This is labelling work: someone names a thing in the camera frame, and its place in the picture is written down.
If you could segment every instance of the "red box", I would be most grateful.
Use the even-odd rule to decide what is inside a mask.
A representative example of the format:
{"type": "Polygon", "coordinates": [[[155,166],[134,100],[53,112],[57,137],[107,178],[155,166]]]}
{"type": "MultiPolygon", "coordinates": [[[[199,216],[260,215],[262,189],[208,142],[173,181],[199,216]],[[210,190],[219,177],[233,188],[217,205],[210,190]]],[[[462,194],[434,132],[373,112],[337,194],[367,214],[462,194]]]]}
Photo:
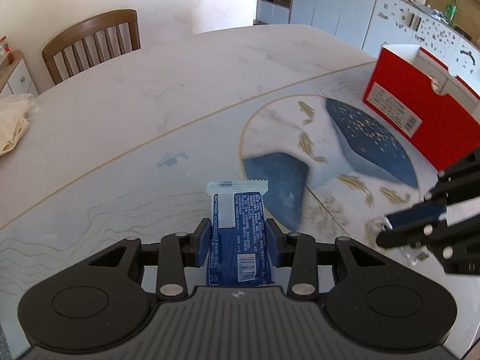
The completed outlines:
{"type": "Polygon", "coordinates": [[[444,63],[410,44],[382,48],[363,96],[437,170],[480,145],[479,99],[444,63]]]}

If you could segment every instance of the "wooden chair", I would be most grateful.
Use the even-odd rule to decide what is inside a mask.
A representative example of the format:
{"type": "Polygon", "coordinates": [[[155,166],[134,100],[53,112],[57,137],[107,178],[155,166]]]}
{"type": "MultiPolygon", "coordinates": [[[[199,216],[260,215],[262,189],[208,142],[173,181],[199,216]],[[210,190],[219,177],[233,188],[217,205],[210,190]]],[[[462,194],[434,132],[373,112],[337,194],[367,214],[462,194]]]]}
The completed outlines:
{"type": "Polygon", "coordinates": [[[85,51],[85,57],[88,62],[88,67],[91,68],[94,65],[92,55],[90,54],[90,50],[86,42],[86,38],[90,35],[93,36],[93,41],[95,49],[97,50],[99,63],[105,61],[102,50],[100,48],[100,42],[98,41],[97,32],[103,31],[106,47],[109,52],[109,57],[110,59],[112,59],[115,58],[115,54],[107,29],[110,27],[115,27],[118,40],[118,49],[120,51],[120,54],[125,54],[125,46],[123,44],[122,34],[120,33],[119,28],[119,25],[124,23],[128,23],[131,49],[138,50],[140,48],[140,36],[138,33],[137,11],[133,9],[119,9],[116,11],[106,12],[102,13],[101,15],[93,16],[87,20],[82,21],[81,23],[71,26],[70,28],[66,29],[62,33],[58,34],[55,38],[53,38],[49,42],[49,44],[47,44],[43,49],[42,57],[45,61],[46,68],[48,69],[54,84],[57,85],[63,81],[57,64],[54,60],[54,56],[56,56],[58,53],[62,54],[63,62],[65,64],[68,76],[72,77],[74,75],[67,54],[65,52],[68,47],[71,47],[73,51],[73,56],[75,58],[75,63],[77,65],[78,71],[82,72],[85,70],[83,68],[78,50],[75,46],[76,42],[82,41],[83,50],[85,51]]]}

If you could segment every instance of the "green bottle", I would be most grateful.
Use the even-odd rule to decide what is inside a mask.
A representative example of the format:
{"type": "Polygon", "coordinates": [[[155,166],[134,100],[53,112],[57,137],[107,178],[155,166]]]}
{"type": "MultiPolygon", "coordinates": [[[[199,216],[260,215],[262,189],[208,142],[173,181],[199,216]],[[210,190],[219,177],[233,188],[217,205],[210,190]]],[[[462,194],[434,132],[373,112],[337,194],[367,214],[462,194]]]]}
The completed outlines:
{"type": "Polygon", "coordinates": [[[447,8],[445,8],[445,17],[448,20],[448,24],[452,25],[455,13],[457,13],[457,0],[450,0],[447,8]]]}

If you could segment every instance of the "plastic bag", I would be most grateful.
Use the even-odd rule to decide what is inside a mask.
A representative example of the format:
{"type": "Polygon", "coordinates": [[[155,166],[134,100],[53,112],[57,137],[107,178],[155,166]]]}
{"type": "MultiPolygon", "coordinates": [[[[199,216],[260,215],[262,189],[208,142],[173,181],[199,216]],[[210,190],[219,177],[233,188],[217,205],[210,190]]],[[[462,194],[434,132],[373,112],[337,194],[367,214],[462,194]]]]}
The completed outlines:
{"type": "Polygon", "coordinates": [[[26,117],[34,96],[15,94],[0,99],[0,157],[13,150],[30,126],[26,117]]]}

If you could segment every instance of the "blue snack package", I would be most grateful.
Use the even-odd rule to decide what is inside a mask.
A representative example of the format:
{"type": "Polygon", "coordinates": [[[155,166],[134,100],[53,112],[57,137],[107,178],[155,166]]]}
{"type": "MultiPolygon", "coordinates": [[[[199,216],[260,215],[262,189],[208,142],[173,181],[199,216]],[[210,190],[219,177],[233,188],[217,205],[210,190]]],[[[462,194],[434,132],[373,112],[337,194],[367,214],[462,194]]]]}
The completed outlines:
{"type": "Polygon", "coordinates": [[[264,180],[210,182],[212,232],[207,285],[252,287],[272,283],[262,195],[264,180]]]}

